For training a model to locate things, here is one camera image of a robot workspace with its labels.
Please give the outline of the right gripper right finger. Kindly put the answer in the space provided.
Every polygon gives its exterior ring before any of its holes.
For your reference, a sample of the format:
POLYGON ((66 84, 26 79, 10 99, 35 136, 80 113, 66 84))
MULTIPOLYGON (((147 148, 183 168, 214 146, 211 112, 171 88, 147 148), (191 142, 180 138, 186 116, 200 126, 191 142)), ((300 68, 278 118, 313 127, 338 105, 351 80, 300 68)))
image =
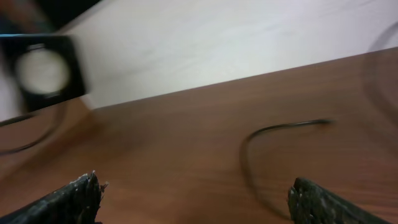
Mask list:
POLYGON ((288 191, 287 203, 295 224, 389 224, 301 177, 296 178, 288 191))

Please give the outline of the black smartphone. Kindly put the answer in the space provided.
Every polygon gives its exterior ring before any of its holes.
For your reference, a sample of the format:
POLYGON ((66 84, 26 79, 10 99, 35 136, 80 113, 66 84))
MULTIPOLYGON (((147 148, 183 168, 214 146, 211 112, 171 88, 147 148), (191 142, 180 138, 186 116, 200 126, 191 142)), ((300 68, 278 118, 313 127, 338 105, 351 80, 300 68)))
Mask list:
POLYGON ((73 39, 67 35, 2 34, 6 69, 28 112, 87 93, 73 39))

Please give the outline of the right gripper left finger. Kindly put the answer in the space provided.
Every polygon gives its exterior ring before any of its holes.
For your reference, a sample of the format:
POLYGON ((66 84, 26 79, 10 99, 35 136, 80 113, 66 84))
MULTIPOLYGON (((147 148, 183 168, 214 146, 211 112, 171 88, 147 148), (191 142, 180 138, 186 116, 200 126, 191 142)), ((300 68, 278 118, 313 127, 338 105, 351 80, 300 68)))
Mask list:
POLYGON ((1 224, 96 224, 105 188, 95 172, 1 217, 1 224))

